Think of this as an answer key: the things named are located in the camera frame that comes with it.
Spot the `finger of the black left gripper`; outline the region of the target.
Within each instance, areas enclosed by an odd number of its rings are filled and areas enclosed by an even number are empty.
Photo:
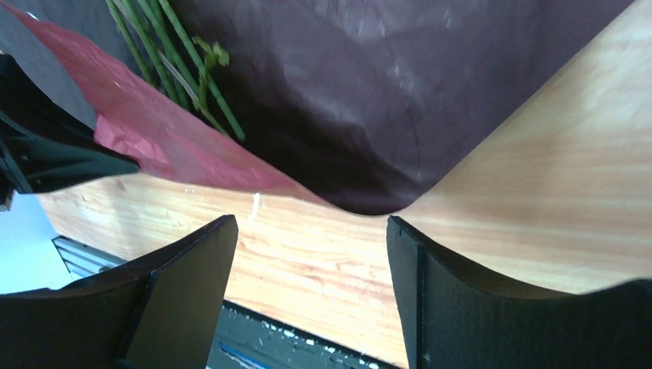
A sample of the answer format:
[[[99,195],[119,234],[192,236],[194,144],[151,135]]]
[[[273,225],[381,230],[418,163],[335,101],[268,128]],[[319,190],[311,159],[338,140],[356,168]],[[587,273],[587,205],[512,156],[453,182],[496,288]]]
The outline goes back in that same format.
[[[138,172],[135,160],[97,144],[93,135],[43,93],[12,56],[1,56],[3,189],[50,193]]]

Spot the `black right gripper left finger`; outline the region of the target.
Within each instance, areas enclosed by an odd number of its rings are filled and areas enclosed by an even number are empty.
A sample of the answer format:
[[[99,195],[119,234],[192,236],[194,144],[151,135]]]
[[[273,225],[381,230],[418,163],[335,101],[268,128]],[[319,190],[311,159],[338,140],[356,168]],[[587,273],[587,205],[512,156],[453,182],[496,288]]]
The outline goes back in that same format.
[[[58,290],[1,297],[3,368],[203,368],[238,225],[221,216]]]

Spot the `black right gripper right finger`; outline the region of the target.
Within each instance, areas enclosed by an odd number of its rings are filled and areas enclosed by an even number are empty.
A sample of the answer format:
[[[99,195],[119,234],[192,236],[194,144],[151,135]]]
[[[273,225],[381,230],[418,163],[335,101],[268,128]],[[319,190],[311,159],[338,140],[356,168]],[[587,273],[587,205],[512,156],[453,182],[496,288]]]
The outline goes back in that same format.
[[[651,282],[568,294],[498,273],[388,219],[411,368],[649,368]]]

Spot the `pink fake flower bunch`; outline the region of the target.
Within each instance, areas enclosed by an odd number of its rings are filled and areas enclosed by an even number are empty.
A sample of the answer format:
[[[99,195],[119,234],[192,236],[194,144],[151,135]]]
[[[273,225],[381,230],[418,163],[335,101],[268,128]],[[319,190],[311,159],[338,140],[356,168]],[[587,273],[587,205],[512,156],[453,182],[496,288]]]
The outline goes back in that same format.
[[[105,4],[147,83],[217,131],[245,140],[245,132],[211,75],[231,61],[218,42],[191,35],[170,1]]]

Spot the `maroon wrapping paper sheet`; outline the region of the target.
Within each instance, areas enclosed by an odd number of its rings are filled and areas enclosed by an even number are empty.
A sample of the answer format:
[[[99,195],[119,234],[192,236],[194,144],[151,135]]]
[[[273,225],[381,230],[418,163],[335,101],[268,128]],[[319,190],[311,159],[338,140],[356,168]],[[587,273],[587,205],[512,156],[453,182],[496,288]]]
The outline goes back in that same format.
[[[107,1],[3,1],[10,55],[136,173],[385,215],[414,203],[626,1],[170,1],[230,57],[211,75],[246,138],[141,72]]]

